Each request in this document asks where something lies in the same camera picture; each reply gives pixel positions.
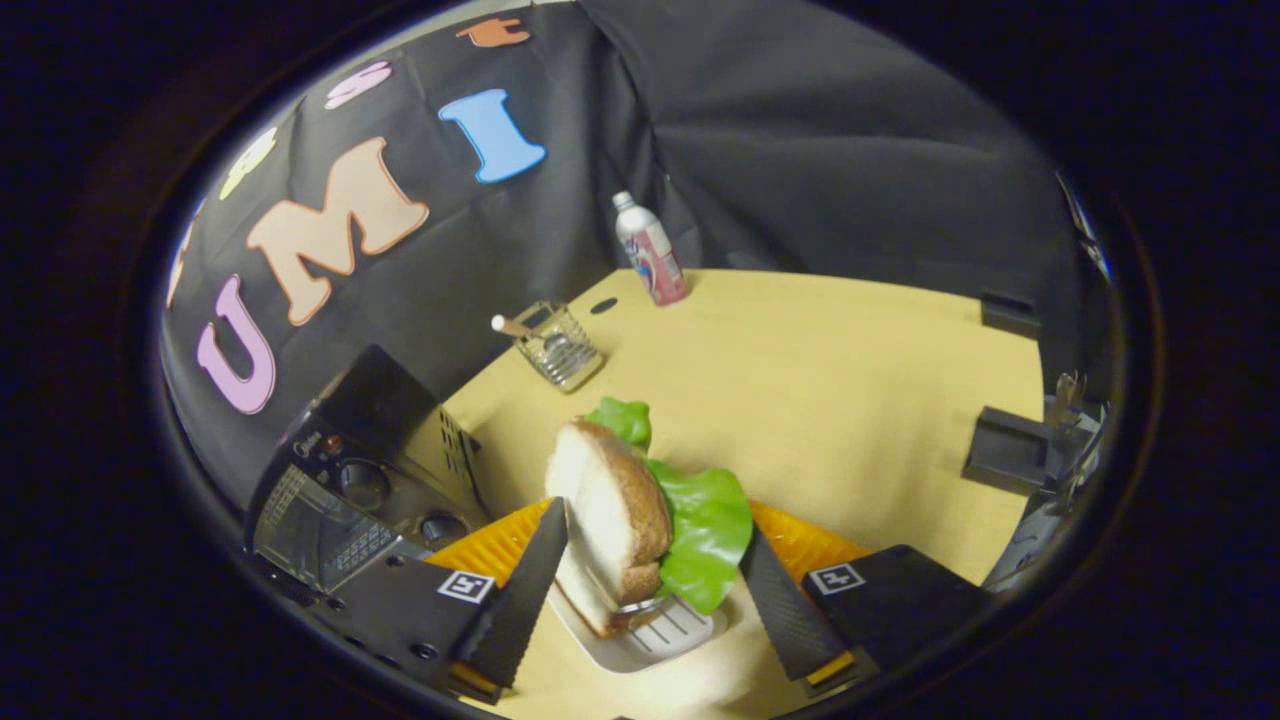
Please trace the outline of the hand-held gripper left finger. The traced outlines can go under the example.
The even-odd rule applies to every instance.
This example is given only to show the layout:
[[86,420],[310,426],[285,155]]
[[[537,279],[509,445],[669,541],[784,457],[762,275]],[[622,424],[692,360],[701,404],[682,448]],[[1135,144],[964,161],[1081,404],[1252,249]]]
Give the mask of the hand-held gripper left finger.
[[535,525],[504,582],[387,550],[310,615],[415,685],[494,705],[515,685],[568,539],[563,498],[521,515]]

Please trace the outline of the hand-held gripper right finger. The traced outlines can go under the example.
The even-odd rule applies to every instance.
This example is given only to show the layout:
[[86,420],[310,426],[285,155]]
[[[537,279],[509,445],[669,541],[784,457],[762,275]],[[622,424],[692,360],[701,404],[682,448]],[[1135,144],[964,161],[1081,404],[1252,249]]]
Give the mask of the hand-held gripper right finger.
[[750,509],[742,577],[785,675],[810,697],[902,669],[995,602],[910,544],[869,551],[769,505]]

